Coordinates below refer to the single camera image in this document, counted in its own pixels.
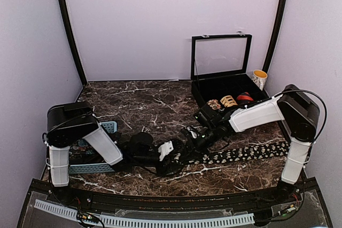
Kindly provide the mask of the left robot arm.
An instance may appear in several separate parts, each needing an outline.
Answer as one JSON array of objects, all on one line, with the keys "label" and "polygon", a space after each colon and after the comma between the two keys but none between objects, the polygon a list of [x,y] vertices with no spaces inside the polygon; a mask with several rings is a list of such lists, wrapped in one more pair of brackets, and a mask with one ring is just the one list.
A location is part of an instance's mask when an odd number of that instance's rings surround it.
[{"label": "left robot arm", "polygon": [[133,166],[145,170],[154,167],[154,175],[169,177],[183,168],[176,159],[180,140],[156,146],[149,133],[139,132],[121,142],[120,133],[107,132],[86,101],[51,107],[47,124],[42,138],[49,149],[49,182],[55,197],[65,205],[75,200],[75,192],[68,187],[69,150],[79,140],[88,143],[114,171],[126,171]]}]

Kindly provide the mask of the black white patterned tie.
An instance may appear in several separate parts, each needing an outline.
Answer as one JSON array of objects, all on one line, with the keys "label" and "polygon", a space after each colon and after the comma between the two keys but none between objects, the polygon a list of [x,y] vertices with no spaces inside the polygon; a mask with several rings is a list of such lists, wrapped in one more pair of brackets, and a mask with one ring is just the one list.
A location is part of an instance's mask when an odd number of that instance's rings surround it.
[{"label": "black white patterned tie", "polygon": [[249,161],[287,156],[290,143],[287,141],[254,145],[243,148],[234,148],[226,151],[218,151],[208,154],[191,153],[186,156],[177,152],[166,157],[172,158],[184,166],[192,164],[221,164],[235,161]]}]

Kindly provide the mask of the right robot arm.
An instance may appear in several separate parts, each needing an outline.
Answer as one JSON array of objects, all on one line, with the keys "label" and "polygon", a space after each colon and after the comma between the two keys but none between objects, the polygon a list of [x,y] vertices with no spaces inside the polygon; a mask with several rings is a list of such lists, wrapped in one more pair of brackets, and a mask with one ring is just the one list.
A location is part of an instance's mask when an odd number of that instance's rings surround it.
[{"label": "right robot arm", "polygon": [[204,151],[218,140],[230,137],[247,129],[260,125],[283,121],[290,129],[290,145],[286,150],[284,146],[271,146],[268,150],[241,149],[237,153],[219,152],[213,157],[206,156],[205,162],[222,163],[242,159],[260,159],[270,156],[286,154],[286,163],[273,190],[273,199],[277,203],[285,203],[293,195],[294,185],[310,159],[310,153],[322,130],[319,129],[319,106],[310,99],[312,92],[299,89],[289,84],[285,89],[267,99],[244,102],[240,105],[222,105],[222,109],[213,109],[205,104],[195,114],[195,119],[205,127],[198,132],[191,126],[181,130],[188,140],[188,145],[197,151]]}]

